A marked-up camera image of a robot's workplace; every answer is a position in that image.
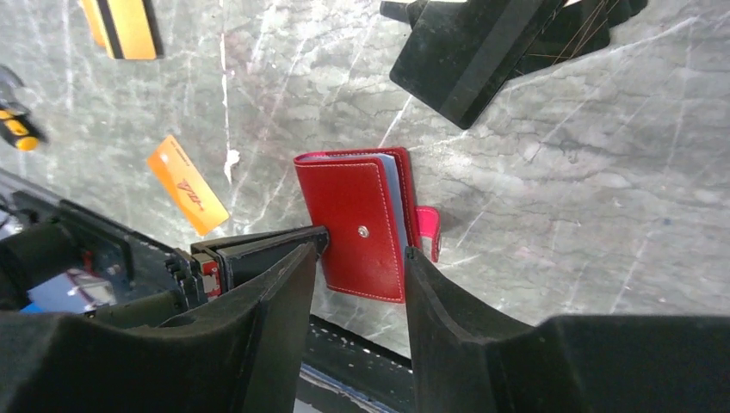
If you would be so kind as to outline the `single gold credit card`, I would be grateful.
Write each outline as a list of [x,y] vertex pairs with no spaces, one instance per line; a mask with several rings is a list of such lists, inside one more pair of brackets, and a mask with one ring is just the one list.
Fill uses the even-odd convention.
[[147,158],[147,165],[199,236],[230,218],[215,192],[173,135]]

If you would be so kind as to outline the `gold credit card stack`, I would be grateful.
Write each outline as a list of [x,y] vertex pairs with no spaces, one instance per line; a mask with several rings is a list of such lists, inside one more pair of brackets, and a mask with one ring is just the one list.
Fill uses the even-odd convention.
[[164,55],[152,1],[82,0],[92,39],[116,60],[155,60]]

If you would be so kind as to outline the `red leather card holder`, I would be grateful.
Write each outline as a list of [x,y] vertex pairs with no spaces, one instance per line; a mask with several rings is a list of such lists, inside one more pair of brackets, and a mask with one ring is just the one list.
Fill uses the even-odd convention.
[[322,267],[333,291],[405,302],[405,253],[431,241],[440,255],[441,214],[417,204],[404,147],[318,151],[294,159],[314,225],[329,233]]

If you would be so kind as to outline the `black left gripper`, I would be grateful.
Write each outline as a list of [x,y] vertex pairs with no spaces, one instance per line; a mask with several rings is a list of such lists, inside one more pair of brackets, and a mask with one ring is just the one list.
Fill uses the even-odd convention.
[[299,245],[313,243],[320,258],[330,241],[323,226],[221,237],[173,249],[165,268],[182,291],[188,308],[217,299],[259,276]]

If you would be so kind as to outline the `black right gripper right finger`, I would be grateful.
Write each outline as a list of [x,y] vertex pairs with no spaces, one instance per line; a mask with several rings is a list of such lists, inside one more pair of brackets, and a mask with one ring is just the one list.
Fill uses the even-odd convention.
[[419,412],[726,412],[729,320],[509,317],[405,253]]

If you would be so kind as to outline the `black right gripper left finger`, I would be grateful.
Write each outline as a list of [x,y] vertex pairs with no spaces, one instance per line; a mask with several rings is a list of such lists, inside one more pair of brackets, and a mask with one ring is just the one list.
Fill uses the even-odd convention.
[[290,412],[316,251],[155,328],[69,313],[1,316],[4,412]]

